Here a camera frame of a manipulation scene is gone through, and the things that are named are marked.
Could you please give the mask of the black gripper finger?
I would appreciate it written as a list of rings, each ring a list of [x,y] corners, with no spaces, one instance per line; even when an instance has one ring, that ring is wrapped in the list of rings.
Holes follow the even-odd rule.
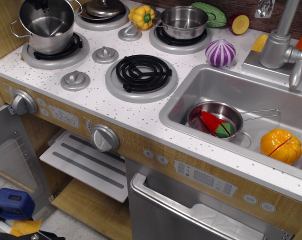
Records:
[[[48,0],[30,0],[29,1],[35,10],[49,12]]]

